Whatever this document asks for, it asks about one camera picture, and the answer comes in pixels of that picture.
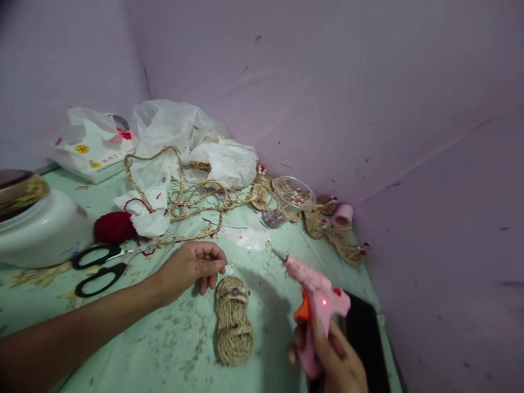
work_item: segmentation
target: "pink hot glue gun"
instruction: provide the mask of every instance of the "pink hot glue gun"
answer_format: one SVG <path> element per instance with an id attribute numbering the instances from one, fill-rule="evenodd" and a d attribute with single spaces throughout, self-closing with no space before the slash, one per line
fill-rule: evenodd
<path id="1" fill-rule="evenodd" d="M 302 306 L 295 312 L 295 321 L 305 320 L 306 345 L 298 355 L 302 369 L 308 377 L 316 379 L 321 371 L 315 360 L 313 331 L 310 326 L 314 318 L 319 318 L 326 334 L 329 332 L 329 322 L 334 313 L 345 317 L 351 307 L 349 296 L 340 288 L 331 289 L 331 281 L 312 267 L 307 266 L 300 259 L 289 254 L 283 254 L 275 249 L 283 261 L 287 273 L 302 285 Z"/>

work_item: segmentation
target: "green tabletop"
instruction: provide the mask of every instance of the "green tabletop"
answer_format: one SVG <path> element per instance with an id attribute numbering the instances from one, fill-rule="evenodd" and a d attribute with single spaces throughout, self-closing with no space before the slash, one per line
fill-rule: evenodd
<path id="1" fill-rule="evenodd" d="M 45 178 L 52 188 L 69 194 L 93 217 L 114 211 L 113 199 L 130 189 L 124 173 L 101 184 L 80 188 L 85 183 L 62 169 L 46 174 Z M 213 198 L 209 197 L 204 205 L 213 202 Z M 208 225 L 202 217 L 218 222 L 218 213 L 207 211 L 174 223 L 169 230 L 173 236 L 196 235 Z M 260 213 L 250 205 L 239 207 L 224 216 L 224 225 L 240 229 L 226 227 L 212 239 L 206 239 L 225 251 L 229 260 L 227 274 L 242 278 L 251 291 L 247 313 L 254 327 L 255 349 L 246 365 L 230 368 L 218 364 L 213 350 L 217 322 L 214 291 L 208 290 L 205 296 L 200 296 L 189 290 L 97 351 L 61 385 L 60 392 L 306 391 L 304 376 L 287 360 L 287 344 L 293 340 L 295 326 L 293 313 L 302 303 L 301 289 L 286 278 L 282 263 L 271 253 L 269 245 L 249 244 L 252 229 L 243 228 L 251 228 L 259 220 Z M 302 259 L 328 277 L 334 287 L 367 300 L 380 315 L 380 304 L 367 269 L 348 265 L 326 238 L 310 238 L 302 222 L 287 223 L 279 229 L 255 227 L 257 235 L 267 237 L 272 246 Z M 133 247 L 132 242 L 125 246 Z M 173 252 L 173 248 L 165 247 L 156 251 L 153 258 L 142 255 L 133 258 L 132 266 L 115 285 L 86 301 L 144 279 Z M 86 277 L 85 272 L 71 269 L 45 287 L 31 283 L 11 287 L 10 276 L 18 271 L 16 267 L 0 266 L 2 336 L 66 312 L 71 303 L 60 295 L 73 290 Z M 382 317 L 379 325 L 391 390 L 401 392 Z"/>

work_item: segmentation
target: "glue gun nozzle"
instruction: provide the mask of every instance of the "glue gun nozzle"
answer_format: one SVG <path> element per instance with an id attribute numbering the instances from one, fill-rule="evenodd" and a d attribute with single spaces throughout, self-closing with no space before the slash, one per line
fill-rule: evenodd
<path id="1" fill-rule="evenodd" d="M 280 259 L 282 259 L 282 262 L 285 262 L 286 259 L 288 259 L 288 255 L 287 254 L 284 254 L 283 252 L 280 252 L 279 250 L 277 249 L 274 249 L 271 247 L 271 250 L 274 252 L 274 254 L 279 257 Z"/>

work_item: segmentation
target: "purple wall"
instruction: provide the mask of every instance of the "purple wall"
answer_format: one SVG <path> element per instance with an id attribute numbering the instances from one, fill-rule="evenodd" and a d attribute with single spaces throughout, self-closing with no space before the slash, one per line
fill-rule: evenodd
<path id="1" fill-rule="evenodd" d="M 354 204 L 524 92 L 522 2 L 130 1 L 152 97 Z"/>
<path id="2" fill-rule="evenodd" d="M 129 117 L 145 74 L 119 0 L 0 4 L 0 168 L 36 169 L 69 106 Z"/>
<path id="3" fill-rule="evenodd" d="M 412 393 L 524 389 L 523 130 L 524 106 L 355 209 Z"/>

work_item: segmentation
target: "clear plastic cup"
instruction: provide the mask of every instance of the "clear plastic cup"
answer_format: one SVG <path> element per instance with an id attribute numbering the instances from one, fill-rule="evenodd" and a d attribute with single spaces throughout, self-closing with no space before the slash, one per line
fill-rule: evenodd
<path id="1" fill-rule="evenodd" d="M 278 177 L 275 191 L 262 212 L 262 220 L 269 228 L 279 228 L 316 203 L 315 193 L 307 184 L 291 176 Z"/>

